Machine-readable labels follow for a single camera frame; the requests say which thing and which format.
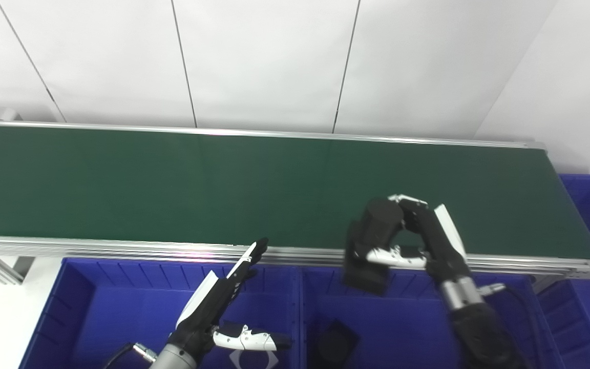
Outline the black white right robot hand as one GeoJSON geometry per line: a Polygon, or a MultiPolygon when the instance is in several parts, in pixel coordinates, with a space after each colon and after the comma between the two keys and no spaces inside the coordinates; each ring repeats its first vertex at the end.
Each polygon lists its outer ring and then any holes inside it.
{"type": "Polygon", "coordinates": [[[431,208],[426,201],[403,194],[374,198],[365,207],[362,222],[355,254],[367,262],[398,269],[423,267],[438,284],[472,276],[461,237],[443,204],[431,208]],[[393,244],[403,230],[422,239],[417,255],[403,255],[403,248],[393,244]]]}

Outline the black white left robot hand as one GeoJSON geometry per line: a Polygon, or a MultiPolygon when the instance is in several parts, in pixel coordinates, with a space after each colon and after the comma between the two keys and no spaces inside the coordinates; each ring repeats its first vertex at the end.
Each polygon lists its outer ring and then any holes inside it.
{"type": "Polygon", "coordinates": [[[239,296],[243,283],[256,275],[255,264],[267,251],[268,238],[260,238],[244,251],[225,277],[209,272],[183,309],[166,347],[178,356],[199,363],[213,346],[232,351],[281,351],[292,339],[281,333],[251,329],[248,324],[220,320],[239,296]]]}

